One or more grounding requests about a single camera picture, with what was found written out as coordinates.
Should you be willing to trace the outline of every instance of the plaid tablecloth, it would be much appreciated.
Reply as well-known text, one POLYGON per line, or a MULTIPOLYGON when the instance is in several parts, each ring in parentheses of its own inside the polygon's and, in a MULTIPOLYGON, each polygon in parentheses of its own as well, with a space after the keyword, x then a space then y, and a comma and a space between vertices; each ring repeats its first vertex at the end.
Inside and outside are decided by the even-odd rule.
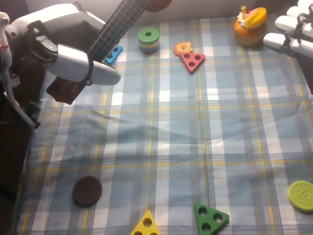
MULTIPOLYGON (((69 106, 44 94, 18 207, 21 235, 129 235, 151 210, 161 235, 197 235, 193 204, 230 215, 222 235, 313 234, 287 190, 313 182, 313 103, 296 60, 235 44, 233 19, 162 23, 161 50, 120 41, 113 87, 86 87, 69 106), (190 75, 172 53, 206 55, 190 75), (72 188, 103 192, 88 209, 72 188)), ((47 74, 46 82, 53 76, 47 74)))

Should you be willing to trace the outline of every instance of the dark brown disc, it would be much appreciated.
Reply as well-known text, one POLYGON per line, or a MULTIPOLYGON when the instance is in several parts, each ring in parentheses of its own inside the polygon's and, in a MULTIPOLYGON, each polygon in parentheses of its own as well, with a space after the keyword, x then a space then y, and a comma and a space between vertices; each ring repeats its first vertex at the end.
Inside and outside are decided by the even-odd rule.
POLYGON ((151 12, 161 11, 171 4, 171 2, 172 0, 150 0, 146 6, 146 10, 151 12))
POLYGON ((102 194, 101 182, 93 176, 79 179, 73 188, 73 201, 79 207, 91 207, 102 194))

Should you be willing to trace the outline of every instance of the guitar neck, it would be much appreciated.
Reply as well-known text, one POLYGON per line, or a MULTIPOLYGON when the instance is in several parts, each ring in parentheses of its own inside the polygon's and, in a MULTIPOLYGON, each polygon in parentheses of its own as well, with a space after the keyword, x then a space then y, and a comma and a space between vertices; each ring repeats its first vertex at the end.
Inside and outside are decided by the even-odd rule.
POLYGON ((114 46, 142 15, 149 0, 122 0, 88 51, 88 57, 94 61, 103 61, 114 46))

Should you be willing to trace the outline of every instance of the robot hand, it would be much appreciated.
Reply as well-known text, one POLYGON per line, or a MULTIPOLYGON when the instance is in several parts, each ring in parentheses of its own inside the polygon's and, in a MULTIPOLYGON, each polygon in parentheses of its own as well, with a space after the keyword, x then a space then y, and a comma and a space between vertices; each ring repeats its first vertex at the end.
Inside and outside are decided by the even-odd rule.
POLYGON ((275 25, 283 34, 267 34, 263 41, 269 48, 291 57, 313 58, 313 0, 299 0, 275 25))

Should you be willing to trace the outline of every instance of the ukulele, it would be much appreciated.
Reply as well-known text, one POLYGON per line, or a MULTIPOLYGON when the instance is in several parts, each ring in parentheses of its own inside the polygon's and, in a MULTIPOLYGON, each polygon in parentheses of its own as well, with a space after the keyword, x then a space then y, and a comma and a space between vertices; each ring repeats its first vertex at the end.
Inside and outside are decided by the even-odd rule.
MULTIPOLYGON (((144 10, 160 11, 171 2, 172 0, 122 0, 99 30, 93 44, 87 51, 89 61, 102 62, 144 10)), ((46 92, 56 101, 71 104, 85 86, 91 85, 88 81, 90 80, 87 78, 81 82, 75 82, 56 77, 46 92)))

